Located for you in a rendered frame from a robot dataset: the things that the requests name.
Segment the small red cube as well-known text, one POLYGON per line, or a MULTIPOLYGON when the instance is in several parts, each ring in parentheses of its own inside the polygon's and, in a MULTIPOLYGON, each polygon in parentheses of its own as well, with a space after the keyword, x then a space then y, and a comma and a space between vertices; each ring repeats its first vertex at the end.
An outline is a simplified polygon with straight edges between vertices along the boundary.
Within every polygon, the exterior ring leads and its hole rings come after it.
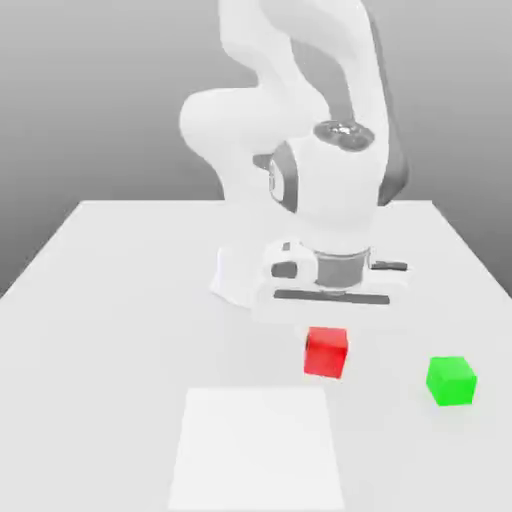
POLYGON ((309 327, 304 351, 304 372, 340 379, 348 354, 347 331, 342 328, 309 327))

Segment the small green cube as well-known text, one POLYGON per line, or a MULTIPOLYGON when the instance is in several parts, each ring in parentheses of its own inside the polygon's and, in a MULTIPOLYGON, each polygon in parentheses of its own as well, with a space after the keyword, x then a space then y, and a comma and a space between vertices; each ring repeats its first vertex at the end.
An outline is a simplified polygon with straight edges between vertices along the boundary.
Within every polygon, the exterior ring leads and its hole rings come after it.
POLYGON ((471 405, 478 377, 464 357, 432 357, 426 386, 441 407, 471 405))

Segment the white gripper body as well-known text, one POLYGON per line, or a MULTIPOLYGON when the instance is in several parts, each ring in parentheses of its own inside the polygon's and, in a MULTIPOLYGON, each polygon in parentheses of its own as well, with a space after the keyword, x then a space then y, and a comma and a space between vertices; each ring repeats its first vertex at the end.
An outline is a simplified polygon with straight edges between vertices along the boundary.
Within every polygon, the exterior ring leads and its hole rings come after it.
POLYGON ((401 272, 370 272, 348 289, 287 284, 262 285, 252 317, 263 323, 319 327, 384 327, 400 320, 408 293, 401 272))

